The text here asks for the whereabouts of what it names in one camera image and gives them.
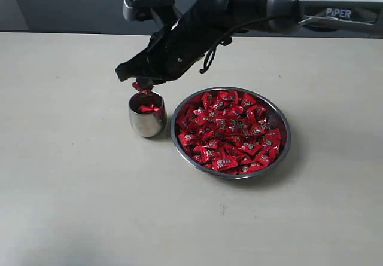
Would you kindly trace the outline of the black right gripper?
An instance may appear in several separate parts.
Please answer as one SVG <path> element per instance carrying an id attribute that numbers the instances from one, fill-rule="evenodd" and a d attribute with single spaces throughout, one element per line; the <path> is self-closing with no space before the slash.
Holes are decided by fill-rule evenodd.
<path id="1" fill-rule="evenodd" d="M 177 80 L 228 30 L 194 5 L 174 28 L 152 38 L 144 50 L 119 64 L 115 72 L 121 82 L 137 79 L 140 88 Z"/>

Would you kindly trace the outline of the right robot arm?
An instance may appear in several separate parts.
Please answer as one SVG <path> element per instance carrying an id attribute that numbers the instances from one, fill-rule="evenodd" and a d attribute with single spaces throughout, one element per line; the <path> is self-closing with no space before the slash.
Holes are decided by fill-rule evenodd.
<path id="1" fill-rule="evenodd" d="M 136 78 L 142 88 L 177 80 L 198 60 L 206 72 L 217 47 L 235 33 L 382 34 L 382 0 L 196 0 L 185 13 L 174 0 L 124 0 L 123 15 L 159 27 L 145 49 L 115 70 L 120 81 Z"/>

